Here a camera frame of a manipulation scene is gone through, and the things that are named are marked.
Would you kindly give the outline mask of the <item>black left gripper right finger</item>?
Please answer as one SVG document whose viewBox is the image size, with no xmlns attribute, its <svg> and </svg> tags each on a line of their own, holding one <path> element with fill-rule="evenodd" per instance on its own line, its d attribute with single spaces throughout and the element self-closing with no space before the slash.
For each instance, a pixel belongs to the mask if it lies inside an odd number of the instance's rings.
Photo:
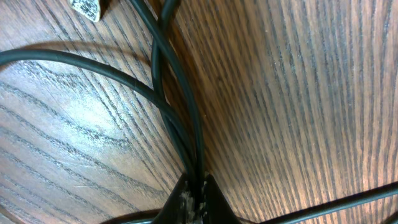
<svg viewBox="0 0 398 224">
<path fill-rule="evenodd" d="M 201 212 L 204 224 L 241 224 L 210 174 L 205 177 L 203 203 Z"/>
</svg>

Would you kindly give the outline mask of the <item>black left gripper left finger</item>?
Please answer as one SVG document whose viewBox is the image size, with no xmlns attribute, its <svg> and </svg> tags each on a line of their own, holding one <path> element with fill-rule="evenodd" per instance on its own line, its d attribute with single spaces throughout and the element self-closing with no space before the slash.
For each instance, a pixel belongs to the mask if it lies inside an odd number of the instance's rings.
<svg viewBox="0 0 398 224">
<path fill-rule="evenodd" d="M 182 174 L 152 224 L 191 223 L 195 215 L 194 201 L 187 174 Z"/>
</svg>

